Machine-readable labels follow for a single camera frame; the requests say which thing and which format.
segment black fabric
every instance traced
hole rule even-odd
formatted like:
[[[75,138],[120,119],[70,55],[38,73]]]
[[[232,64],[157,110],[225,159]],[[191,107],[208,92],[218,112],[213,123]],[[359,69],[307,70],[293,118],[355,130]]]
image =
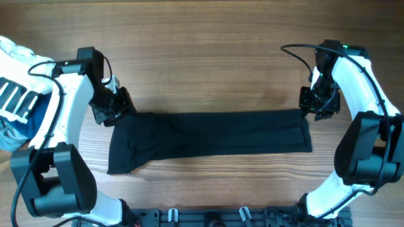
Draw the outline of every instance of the black fabric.
[[[128,114],[114,128],[107,173],[167,158],[311,152],[305,115],[300,109]]]

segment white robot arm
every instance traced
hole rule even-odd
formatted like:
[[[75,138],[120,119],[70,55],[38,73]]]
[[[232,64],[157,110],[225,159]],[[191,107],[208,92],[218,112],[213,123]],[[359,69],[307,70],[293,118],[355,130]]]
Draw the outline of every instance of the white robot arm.
[[[32,73],[35,67],[37,65],[28,71],[30,75],[35,76]],[[119,87],[115,75],[102,79],[103,74],[104,56],[93,47],[87,47],[78,49],[77,59],[57,62],[51,75],[41,75],[41,79],[53,83],[44,120],[29,149],[13,153],[10,161],[32,216],[80,217],[104,226],[136,226],[136,216],[124,201],[97,191],[91,171],[77,152],[80,129],[89,104],[96,123],[104,123],[106,127],[114,125],[126,112],[136,111],[128,92]],[[36,160],[40,161],[32,166],[37,155]],[[50,166],[56,168],[58,177],[41,175],[49,171]]]
[[[336,149],[336,170],[319,188],[301,199],[305,206],[303,208],[306,210],[305,215],[311,219],[336,218],[338,213],[359,195],[363,193],[373,195],[378,190],[378,188],[375,190],[375,187],[396,182],[403,173],[400,163],[404,161],[398,147],[402,143],[402,116],[387,99],[376,81],[367,52],[362,47],[343,46],[340,42],[332,40],[324,41],[321,47],[337,50],[363,68],[359,68],[346,56],[316,49],[318,67],[314,68],[310,91],[308,88],[302,88],[300,93],[300,107],[316,114],[320,117],[317,118],[318,120],[327,114],[325,118],[331,117],[332,112],[338,113],[339,95],[335,93],[340,88],[353,120]],[[365,76],[363,70],[367,71],[375,86]],[[377,97],[375,87],[382,100]],[[387,135],[382,130],[383,125],[386,124],[383,119],[385,117],[383,105],[387,110],[392,128],[396,128],[389,138],[386,138]],[[389,140],[389,144],[394,144],[392,147],[387,147],[390,156],[384,164],[383,155],[387,149],[374,147],[377,135],[385,141]],[[382,183],[377,185],[380,175]]]

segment black metal bracket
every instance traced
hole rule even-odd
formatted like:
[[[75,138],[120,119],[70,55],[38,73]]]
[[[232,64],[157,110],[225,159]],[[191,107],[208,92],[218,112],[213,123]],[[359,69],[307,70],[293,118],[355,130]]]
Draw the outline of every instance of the black metal bracket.
[[[383,172],[383,184],[397,182],[404,172],[404,117],[390,117],[391,132],[389,157]],[[345,185],[355,183],[374,186],[379,178],[385,146],[375,146],[380,136],[385,141],[384,116],[374,112],[358,112],[338,145],[334,167]]]
[[[26,172],[37,151],[30,148],[14,152],[10,167],[17,183]],[[66,213],[89,213],[97,200],[94,176],[72,144],[58,144],[44,149],[40,161],[30,172],[21,191],[28,212],[34,216],[59,218]],[[58,177],[44,177],[42,173],[55,167]]]
[[[335,90],[335,94],[328,98],[316,96],[310,87],[303,86],[300,89],[299,107],[308,113],[316,114],[314,120],[331,118],[334,113],[340,112],[340,93]]]

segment blue cloth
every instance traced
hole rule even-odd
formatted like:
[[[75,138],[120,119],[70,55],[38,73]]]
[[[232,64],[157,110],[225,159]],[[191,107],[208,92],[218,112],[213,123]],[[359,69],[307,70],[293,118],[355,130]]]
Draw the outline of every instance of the blue cloth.
[[[44,120],[48,104],[51,100],[51,96],[52,93],[38,96],[38,100],[34,107],[33,114],[28,119],[28,122],[26,124],[21,123],[17,120],[10,122],[6,118],[3,119],[5,119],[19,133],[21,133],[22,135],[26,136],[29,139],[32,139],[39,131],[40,125]]]
[[[0,119],[0,149],[3,151],[16,151],[22,147],[27,137],[21,135],[15,128],[13,128],[8,122]]]

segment wire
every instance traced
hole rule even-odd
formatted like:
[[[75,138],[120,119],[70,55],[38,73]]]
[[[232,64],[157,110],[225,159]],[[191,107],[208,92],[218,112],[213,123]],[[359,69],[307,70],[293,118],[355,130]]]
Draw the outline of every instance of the wire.
[[[111,81],[112,81],[112,68],[111,68],[111,64],[109,64],[108,58],[106,56],[104,56],[104,59],[107,61],[110,77],[109,77],[108,81],[102,82],[102,84],[107,85],[107,84],[111,83]]]
[[[333,95],[331,95],[331,98],[328,100],[328,102],[325,105],[323,105],[323,107],[318,109],[316,113],[320,112],[320,110],[323,111],[323,108],[326,107],[330,103],[330,101],[334,98],[335,93],[336,93],[336,89],[334,89],[334,93],[333,93]]]
[[[62,109],[63,100],[64,100],[64,90],[63,90],[63,87],[62,87],[62,85],[61,85],[55,78],[50,77],[50,76],[47,76],[47,75],[44,75],[44,74],[31,73],[31,71],[32,71],[33,69],[35,69],[36,67],[41,66],[41,65],[43,65],[43,64],[55,64],[55,63],[57,63],[57,62],[55,62],[55,61],[40,62],[40,63],[38,63],[38,64],[33,65],[33,66],[28,70],[28,75],[30,75],[30,76],[42,77],[42,78],[47,78],[47,79],[53,81],[53,82],[56,84],[57,88],[59,88],[59,103],[57,104],[57,108],[56,108],[56,111],[55,111],[55,115],[53,116],[53,119],[52,119],[52,121],[50,122],[49,129],[48,129],[47,133],[45,134],[44,141],[43,141],[43,143],[40,145],[40,147],[38,148],[38,150],[37,150],[37,152],[35,153],[35,155],[33,156],[32,161],[30,162],[30,164],[29,164],[27,170],[25,171],[25,173],[24,173],[24,175],[23,175],[23,177],[22,177],[22,179],[21,179],[20,183],[18,184],[17,189],[16,189],[16,191],[15,191],[13,203],[12,203],[12,205],[11,205],[11,224],[12,224],[14,227],[18,227],[17,218],[16,218],[16,209],[17,209],[18,198],[20,197],[22,188],[24,187],[24,184],[25,184],[25,181],[26,181],[27,178],[28,178],[28,175],[30,174],[30,172],[32,171],[32,168],[37,164],[37,162],[38,162],[38,160],[39,160],[40,153],[44,150],[46,144],[49,142],[49,139],[52,137],[52,131],[53,131],[54,128],[55,128],[56,120],[57,120],[57,118],[59,117],[60,111],[61,111],[61,109]]]
[[[335,211],[337,211],[339,208],[341,208],[342,206],[344,206],[347,202],[349,202],[350,199],[354,198],[358,193],[363,193],[365,195],[369,195],[369,196],[373,196],[375,195],[378,190],[384,185],[383,184],[383,173],[384,173],[384,169],[386,167],[386,163],[387,163],[387,159],[389,156],[389,152],[390,152],[390,141],[391,141],[391,131],[390,131],[390,121],[389,121],[389,115],[386,109],[386,105],[384,104],[385,101],[384,99],[381,97],[381,94],[375,84],[375,82],[373,81],[372,77],[369,75],[369,73],[366,71],[365,67],[362,67],[362,65],[360,65],[357,61],[355,61],[353,58],[349,57],[348,55],[346,55],[345,53],[339,52],[337,50],[333,50],[333,49],[329,49],[326,47],[320,47],[318,45],[311,45],[311,44],[289,44],[289,45],[284,45],[281,47],[281,50],[284,50],[285,48],[288,47],[307,47],[307,48],[314,48],[314,49],[322,49],[322,50],[326,50],[328,52],[332,52],[334,54],[338,54],[341,57],[345,57],[347,58],[351,63],[355,64],[361,71],[361,73],[363,73],[365,75],[365,77],[369,80],[369,82],[371,83],[373,90],[377,96],[377,99],[379,100],[379,105],[383,111],[384,114],[384,126],[386,129],[386,147],[384,149],[384,156],[383,156],[383,160],[382,160],[382,164],[379,170],[379,176],[377,178],[376,184],[374,185],[374,188],[372,190],[372,192],[368,192],[366,190],[363,189],[357,189],[352,191],[352,193],[345,198],[341,203],[339,203],[337,206],[335,206],[334,208],[331,208],[328,212],[322,214],[320,217],[318,217],[317,219],[322,219],[332,213],[334,213]]]
[[[311,67],[308,65],[308,63],[307,63],[305,60],[303,60],[303,58],[301,58],[301,57],[295,55],[294,53],[290,52],[289,50],[285,49],[284,46],[283,46],[283,47],[280,47],[280,49],[281,49],[283,52],[285,52],[285,53],[287,53],[287,54],[290,54],[290,55],[294,56],[295,58],[297,58],[298,60],[300,60],[301,62],[303,62],[303,64],[308,68],[308,70],[309,70],[309,72],[310,72],[309,82],[311,82],[311,79],[312,79],[312,77],[313,77],[313,71],[311,70]]]
[[[106,225],[104,225],[104,224],[102,224],[100,222],[96,222],[96,221],[93,221],[93,220],[88,219],[88,218],[83,218],[81,216],[75,216],[75,217],[72,217],[72,218],[68,218],[66,220],[61,221],[60,223],[55,224],[53,227],[60,227],[60,226],[62,226],[64,224],[68,223],[69,221],[74,221],[74,220],[86,221],[86,222],[91,223],[91,224],[96,224],[99,227],[106,227]]]

